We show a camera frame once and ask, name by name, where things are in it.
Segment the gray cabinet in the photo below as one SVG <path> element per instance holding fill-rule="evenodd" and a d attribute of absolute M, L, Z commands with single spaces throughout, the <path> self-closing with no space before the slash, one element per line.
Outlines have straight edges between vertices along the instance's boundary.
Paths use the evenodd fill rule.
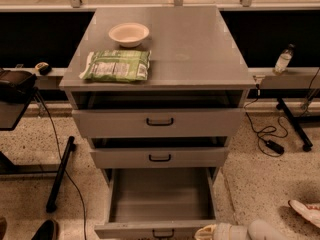
<path fill-rule="evenodd" d="M 150 36 L 148 80 L 79 79 L 89 52 L 121 49 L 107 36 L 138 22 Z M 97 9 L 61 81 L 73 118 L 109 186 L 100 238 L 193 237 L 216 220 L 212 186 L 243 118 L 253 79 L 218 9 Z"/>

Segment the bowl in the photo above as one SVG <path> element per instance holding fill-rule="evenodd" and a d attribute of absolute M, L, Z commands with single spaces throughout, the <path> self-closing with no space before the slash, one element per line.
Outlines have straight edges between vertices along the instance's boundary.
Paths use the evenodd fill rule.
<path fill-rule="evenodd" d="M 139 23 L 119 24 L 109 31 L 112 40 L 127 48 L 138 46 L 148 35 L 149 29 Z"/>

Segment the black handle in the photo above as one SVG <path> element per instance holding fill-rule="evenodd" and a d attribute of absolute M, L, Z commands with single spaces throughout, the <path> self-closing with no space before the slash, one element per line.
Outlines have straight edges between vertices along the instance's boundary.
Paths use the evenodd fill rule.
<path fill-rule="evenodd" d="M 149 161 L 150 162 L 169 162 L 171 160 L 171 154 L 169 154 L 168 158 L 165 159 L 153 159 L 152 155 L 149 155 Z"/>
<path fill-rule="evenodd" d="M 152 120 L 150 118 L 147 118 L 146 123 L 149 126 L 170 126 L 170 125 L 173 125 L 174 119 L 171 117 L 169 121 L 161 122 L 160 120 Z"/>
<path fill-rule="evenodd" d="M 152 235 L 153 235 L 154 238 L 158 238 L 158 239 L 171 238 L 171 237 L 174 236 L 174 229 L 171 229 L 170 235 L 161 235 L 161 236 L 160 236 L 160 235 L 157 236 L 157 235 L 156 235 L 156 231 L 153 229 L 153 230 L 152 230 Z"/>

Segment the plastic bottle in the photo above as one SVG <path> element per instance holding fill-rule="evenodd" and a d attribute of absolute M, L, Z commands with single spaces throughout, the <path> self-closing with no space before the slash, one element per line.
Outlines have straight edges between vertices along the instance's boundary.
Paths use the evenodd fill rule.
<path fill-rule="evenodd" d="M 283 71 L 286 70 L 290 60 L 292 59 L 294 47 L 295 46 L 293 44 L 289 44 L 288 47 L 284 49 L 280 54 L 276 66 L 273 69 L 273 72 L 276 75 L 280 75 L 283 73 Z"/>

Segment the floor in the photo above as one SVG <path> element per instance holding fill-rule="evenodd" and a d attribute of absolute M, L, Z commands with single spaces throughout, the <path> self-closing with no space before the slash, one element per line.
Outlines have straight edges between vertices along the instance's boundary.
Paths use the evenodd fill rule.
<path fill-rule="evenodd" d="M 59 144 L 64 146 L 69 136 L 75 137 L 76 151 L 72 153 L 67 171 L 81 191 L 87 213 L 88 240 L 99 239 L 94 225 L 104 224 L 108 189 L 99 169 L 88 153 L 70 116 L 67 105 L 49 105 L 57 130 Z M 278 126 L 281 111 L 270 107 L 249 113 L 256 129 Z M 47 116 L 38 118 L 36 107 L 30 107 L 17 128 L 0 132 L 0 150 L 16 164 L 57 163 L 59 157 L 55 137 Z M 281 157 L 269 157 L 259 151 L 256 135 L 246 117 L 230 143 L 230 154 L 214 184 L 216 214 L 219 222 L 248 225 L 261 218 L 269 222 L 288 239 L 319 239 L 320 229 L 304 221 L 288 206 L 289 199 L 309 203 L 320 202 L 320 131 L 306 128 L 314 144 L 311 152 L 302 151 L 302 141 L 286 119 L 280 122 L 288 130 L 285 139 L 274 139 L 284 146 Z M 80 196 L 65 176 L 56 201 L 57 211 L 46 213 L 45 206 L 53 177 L 1 176 L 0 216 L 5 216 L 8 230 L 4 240 L 31 239 L 46 219 L 59 224 L 59 240 L 84 239 L 83 209 Z"/>

